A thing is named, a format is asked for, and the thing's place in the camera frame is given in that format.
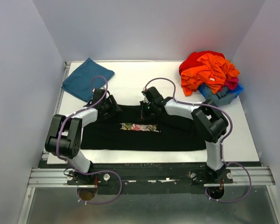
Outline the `black floral print t-shirt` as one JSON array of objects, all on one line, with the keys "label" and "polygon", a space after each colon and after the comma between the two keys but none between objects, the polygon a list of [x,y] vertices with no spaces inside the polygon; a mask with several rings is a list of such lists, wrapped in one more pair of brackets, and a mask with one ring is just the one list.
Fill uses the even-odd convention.
[{"label": "black floral print t-shirt", "polygon": [[115,116],[98,118],[84,127],[81,149],[173,152],[206,148],[191,119],[166,112],[142,119],[139,105],[120,108]]}]

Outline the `teal t-shirt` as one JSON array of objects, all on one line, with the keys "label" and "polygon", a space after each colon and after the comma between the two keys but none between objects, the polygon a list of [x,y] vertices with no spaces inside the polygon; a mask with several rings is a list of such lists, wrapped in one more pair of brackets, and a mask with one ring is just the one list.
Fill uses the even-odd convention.
[{"label": "teal t-shirt", "polygon": [[84,102],[89,102],[93,97],[92,90],[104,86],[114,75],[114,71],[87,58],[63,81],[62,89]]}]

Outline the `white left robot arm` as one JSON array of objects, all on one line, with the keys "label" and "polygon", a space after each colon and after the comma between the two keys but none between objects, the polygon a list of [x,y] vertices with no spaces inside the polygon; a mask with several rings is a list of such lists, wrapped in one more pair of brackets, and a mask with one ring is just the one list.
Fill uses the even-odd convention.
[{"label": "white left robot arm", "polygon": [[83,184],[94,180],[93,163],[81,152],[82,130],[98,120],[107,120],[121,112],[108,90],[94,89],[92,100],[70,115],[53,116],[45,141],[45,150],[65,161],[78,173]]}]

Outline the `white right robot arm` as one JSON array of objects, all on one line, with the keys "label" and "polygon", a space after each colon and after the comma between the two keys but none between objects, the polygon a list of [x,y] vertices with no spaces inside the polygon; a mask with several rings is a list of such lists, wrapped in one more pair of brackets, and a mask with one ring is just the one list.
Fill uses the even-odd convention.
[{"label": "white right robot arm", "polygon": [[228,121],[223,113],[211,100],[202,103],[185,103],[163,96],[155,87],[144,88],[144,100],[140,101],[140,117],[150,119],[154,116],[167,114],[183,117],[194,121],[196,130],[206,143],[208,169],[206,179],[215,183],[222,178],[223,144],[221,140],[226,134]]}]

